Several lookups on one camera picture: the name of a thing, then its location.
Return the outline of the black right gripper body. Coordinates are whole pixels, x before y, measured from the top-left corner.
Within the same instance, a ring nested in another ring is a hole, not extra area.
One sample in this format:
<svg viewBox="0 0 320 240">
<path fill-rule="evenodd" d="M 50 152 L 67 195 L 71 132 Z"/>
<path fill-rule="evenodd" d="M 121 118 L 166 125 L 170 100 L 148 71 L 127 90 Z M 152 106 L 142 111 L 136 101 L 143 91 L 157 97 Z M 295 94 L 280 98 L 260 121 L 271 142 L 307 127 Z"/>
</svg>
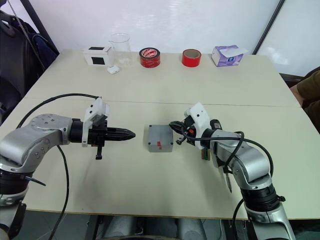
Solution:
<svg viewBox="0 0 320 240">
<path fill-rule="evenodd" d="M 195 121 L 191 116 L 184 119 L 182 132 L 184 133 L 182 141 L 186 141 L 188 144 L 193 146 L 199 143 L 198 140 L 192 140 L 192 138 L 197 138 L 197 130 L 195 127 Z"/>
</svg>

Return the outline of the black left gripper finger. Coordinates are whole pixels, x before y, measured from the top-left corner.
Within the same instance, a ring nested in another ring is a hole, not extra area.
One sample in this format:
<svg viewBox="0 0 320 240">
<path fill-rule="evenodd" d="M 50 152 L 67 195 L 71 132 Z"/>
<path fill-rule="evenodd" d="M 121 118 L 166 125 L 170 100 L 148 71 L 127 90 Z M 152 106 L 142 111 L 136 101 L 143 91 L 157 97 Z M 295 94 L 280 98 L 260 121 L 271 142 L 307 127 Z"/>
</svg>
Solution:
<svg viewBox="0 0 320 240">
<path fill-rule="evenodd" d="M 133 139 L 135 137 L 136 137 L 135 134 L 133 134 L 133 135 L 121 135 L 121 134 L 120 135 L 112 135 L 112 134 L 109 134 L 106 136 L 106 140 L 119 142 L 119 141 L 127 141 L 127 140 Z"/>
<path fill-rule="evenodd" d="M 107 135 L 114 137 L 135 137 L 136 134 L 131 130 L 118 127 L 107 127 Z"/>
</svg>

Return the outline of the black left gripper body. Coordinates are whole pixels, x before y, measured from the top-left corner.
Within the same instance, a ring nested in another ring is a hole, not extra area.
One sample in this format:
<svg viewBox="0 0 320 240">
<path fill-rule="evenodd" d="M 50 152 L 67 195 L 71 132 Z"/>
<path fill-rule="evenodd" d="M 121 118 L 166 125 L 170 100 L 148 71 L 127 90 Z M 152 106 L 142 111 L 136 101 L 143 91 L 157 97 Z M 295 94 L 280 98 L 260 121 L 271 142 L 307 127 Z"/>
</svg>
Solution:
<svg viewBox="0 0 320 240">
<path fill-rule="evenodd" d="M 107 120 L 101 120 L 98 123 L 93 124 L 88 132 L 87 143 L 92 147 L 97 147 L 96 160 L 101 160 L 103 158 L 102 149 L 105 146 L 105 135 L 108 133 L 107 124 Z"/>
</svg>

